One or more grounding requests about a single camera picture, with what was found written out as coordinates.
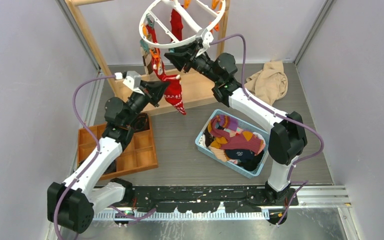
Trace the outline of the red white patterned sock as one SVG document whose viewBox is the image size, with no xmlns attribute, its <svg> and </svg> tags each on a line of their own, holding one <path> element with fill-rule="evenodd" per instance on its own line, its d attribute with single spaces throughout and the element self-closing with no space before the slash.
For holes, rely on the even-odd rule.
<svg viewBox="0 0 384 240">
<path fill-rule="evenodd" d="M 151 59 L 151 72 L 149 73 L 149 80 L 156 82 L 157 80 L 164 81 L 167 74 L 165 72 L 165 65 L 163 61 L 158 58 Z"/>
</svg>

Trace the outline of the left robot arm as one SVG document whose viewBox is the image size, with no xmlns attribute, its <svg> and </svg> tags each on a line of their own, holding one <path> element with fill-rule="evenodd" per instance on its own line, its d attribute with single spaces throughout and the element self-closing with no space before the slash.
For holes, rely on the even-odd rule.
<svg viewBox="0 0 384 240">
<path fill-rule="evenodd" d="M 47 217 L 59 239 L 59 227 L 81 234 L 96 213 L 115 203 L 128 207 L 133 202 L 132 185 L 127 181 L 113 179 L 97 190 L 94 187 L 130 144 L 134 120 L 147 105 L 157 107 L 168 86 L 168 82 L 141 80 L 140 92 L 132 92 L 127 101 L 114 96 L 106 102 L 106 126 L 101 138 L 95 139 L 95 149 L 63 183 L 53 182 L 47 189 Z"/>
</svg>

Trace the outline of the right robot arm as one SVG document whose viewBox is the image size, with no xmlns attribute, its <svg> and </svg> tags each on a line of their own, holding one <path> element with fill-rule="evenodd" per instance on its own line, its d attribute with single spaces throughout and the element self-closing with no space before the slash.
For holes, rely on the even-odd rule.
<svg viewBox="0 0 384 240">
<path fill-rule="evenodd" d="M 308 144 L 302 116 L 295 111 L 285 113 L 260 99 L 253 99 L 235 78 L 238 68 L 232 54 L 223 52 L 212 60 L 207 53 L 198 54 L 198 51 L 198 45 L 191 43 L 166 52 L 164 57 L 178 71 L 187 73 L 193 69 L 213 81 L 212 92 L 218 102 L 246 114 L 269 131 L 268 153 L 273 164 L 265 184 L 265 198 L 271 205 L 279 205 L 291 186 L 292 163 Z"/>
</svg>

